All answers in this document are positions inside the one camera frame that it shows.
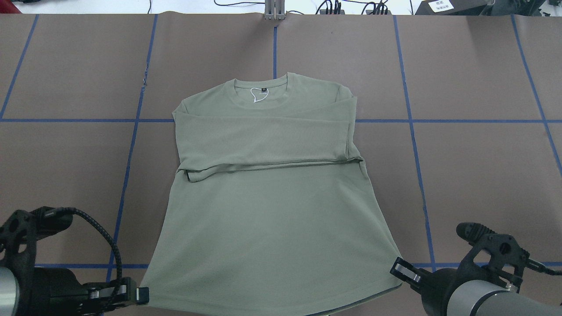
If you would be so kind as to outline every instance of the wire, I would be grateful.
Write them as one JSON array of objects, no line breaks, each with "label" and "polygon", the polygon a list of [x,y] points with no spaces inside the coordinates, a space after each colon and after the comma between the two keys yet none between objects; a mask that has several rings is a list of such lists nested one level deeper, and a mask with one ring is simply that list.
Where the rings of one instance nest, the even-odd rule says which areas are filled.
[{"label": "wire", "polygon": [[372,15],[386,15],[388,14],[388,7],[385,5],[385,3],[387,3],[388,0],[386,0],[385,2],[383,2],[383,0],[380,0],[379,3],[377,3],[377,7],[375,8],[375,10],[373,10],[370,14]]},{"label": "wire", "polygon": [[342,12],[342,3],[339,0],[336,0],[336,4],[334,5],[334,14],[341,14]]},{"label": "wire", "polygon": [[318,14],[318,12],[320,12],[320,9],[322,8],[322,5],[324,5],[325,3],[326,3],[326,14],[328,14],[328,2],[330,3],[330,6],[332,6],[332,0],[324,0],[324,2],[322,2],[318,6],[318,10],[316,10],[316,13],[314,13],[314,14]]},{"label": "wire", "polygon": [[544,264],[531,258],[527,259],[527,268],[540,273],[546,273],[550,276],[562,276],[562,270],[549,269]]},{"label": "wire", "polygon": [[116,264],[116,267],[117,267],[117,277],[115,279],[115,281],[117,283],[115,284],[115,287],[114,287],[113,291],[111,292],[111,295],[107,299],[107,302],[101,307],[101,310],[96,314],[96,316],[99,316],[103,312],[107,311],[107,308],[113,303],[113,301],[115,300],[115,296],[117,295],[117,292],[119,291],[119,288],[121,287],[121,283],[122,283],[121,278],[123,276],[123,265],[121,263],[121,254],[119,253],[119,248],[117,248],[117,244],[115,243],[113,238],[111,238],[109,233],[107,233],[107,231],[95,219],[93,219],[90,215],[86,214],[85,212],[83,212],[81,210],[78,210],[74,207],[59,207],[59,208],[47,211],[44,214],[44,216],[51,216],[51,215],[47,215],[51,212],[62,213],[62,214],[73,214],[73,215],[78,215],[78,216],[82,217],[90,225],[94,226],[94,228],[103,236],[103,238],[111,246],[111,251],[113,252],[113,255],[115,257],[115,264]]},{"label": "wire", "polygon": [[377,9],[377,4],[374,2],[367,2],[367,4],[363,7],[363,11],[361,11],[361,14],[365,13],[365,9],[367,9],[367,6],[372,4],[373,5],[373,12]]},{"label": "wire", "polygon": [[216,3],[216,0],[213,0],[213,1],[215,2],[215,4],[217,6],[221,6],[221,7],[235,6],[237,4],[246,4],[246,3],[247,4],[265,4],[265,2],[245,2],[245,1],[244,2],[237,2],[237,3],[219,4],[219,3]]},{"label": "wire", "polygon": [[355,2],[355,3],[361,3],[361,4],[367,4],[367,3],[369,3],[369,2],[361,2],[361,1],[354,1],[354,0],[342,0],[342,1],[345,1],[345,2]]}]

